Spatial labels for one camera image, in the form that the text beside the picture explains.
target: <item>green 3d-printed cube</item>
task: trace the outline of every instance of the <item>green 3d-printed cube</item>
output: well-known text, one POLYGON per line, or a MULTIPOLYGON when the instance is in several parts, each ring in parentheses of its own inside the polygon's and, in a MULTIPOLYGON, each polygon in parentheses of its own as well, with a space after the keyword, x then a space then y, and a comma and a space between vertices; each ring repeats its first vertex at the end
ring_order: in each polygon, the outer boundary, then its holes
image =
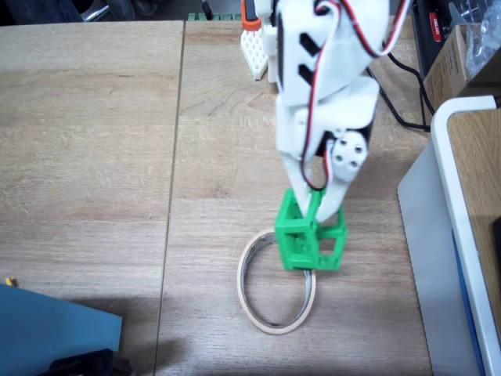
POLYGON ((308 213, 304 218, 293 190, 288 190, 283 197, 275 232, 283 267, 287 270, 339 270, 341 267, 348 237, 343 208, 337 212, 335 226, 322 226, 315 220, 322 197, 323 192, 312 192, 308 213), (323 255, 320 252, 320 243, 326 239, 335 240, 332 255, 323 255))

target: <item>blue paper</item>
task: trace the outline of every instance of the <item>blue paper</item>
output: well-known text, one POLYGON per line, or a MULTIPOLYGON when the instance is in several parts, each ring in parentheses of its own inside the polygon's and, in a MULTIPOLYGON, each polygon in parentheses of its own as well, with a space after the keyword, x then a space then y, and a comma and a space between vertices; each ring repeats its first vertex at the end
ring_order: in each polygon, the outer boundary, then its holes
POLYGON ((0 375, 33 376, 54 360, 118 351, 121 323, 110 313, 0 285, 0 375))

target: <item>robotic arm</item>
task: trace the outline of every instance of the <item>robotic arm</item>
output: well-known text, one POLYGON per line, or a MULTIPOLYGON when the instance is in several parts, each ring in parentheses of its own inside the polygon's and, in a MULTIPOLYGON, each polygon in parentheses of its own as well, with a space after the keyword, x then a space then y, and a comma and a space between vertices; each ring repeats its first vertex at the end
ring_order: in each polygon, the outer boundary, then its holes
POLYGON ((276 81, 276 149, 303 216, 313 190, 324 190, 316 214, 339 210, 369 153, 379 85, 360 76, 373 58, 391 51, 410 0, 402 0, 384 47, 389 0, 254 0, 276 81), (310 162, 323 158, 323 186, 311 182, 310 162))

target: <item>wood grain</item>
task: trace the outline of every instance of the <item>wood grain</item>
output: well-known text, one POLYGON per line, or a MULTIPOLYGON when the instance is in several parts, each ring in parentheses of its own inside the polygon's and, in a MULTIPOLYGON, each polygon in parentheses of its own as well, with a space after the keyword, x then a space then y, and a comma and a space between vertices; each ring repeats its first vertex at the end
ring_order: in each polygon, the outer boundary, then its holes
POLYGON ((0 29, 0 277, 124 317, 153 373, 183 24, 0 29))
POLYGON ((501 272, 492 223, 501 217, 501 110, 459 114, 449 134, 474 232, 498 336, 501 338, 501 272))
MULTIPOLYGON (((431 374, 396 189, 427 144, 379 104, 371 155, 345 211, 350 237, 339 273, 321 273, 310 317, 272 337, 246 318, 236 268, 246 243, 273 226, 287 175, 275 151, 276 89, 255 82, 240 23, 187 23, 158 374, 431 374)), ((412 24, 395 55, 417 65, 412 24)), ((374 73, 408 120, 418 86, 388 60, 374 73)), ((285 322, 304 300, 302 273, 272 249, 249 269, 249 296, 285 322)))

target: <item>black device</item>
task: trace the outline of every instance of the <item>black device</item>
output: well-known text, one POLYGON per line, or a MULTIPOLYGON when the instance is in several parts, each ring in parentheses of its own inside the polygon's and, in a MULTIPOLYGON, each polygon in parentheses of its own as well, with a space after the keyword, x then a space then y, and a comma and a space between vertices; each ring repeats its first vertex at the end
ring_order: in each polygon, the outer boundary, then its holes
POLYGON ((414 34, 416 35, 417 58, 421 77, 425 78, 431 65, 449 36, 452 17, 449 12, 450 0, 414 0, 411 5, 414 34))

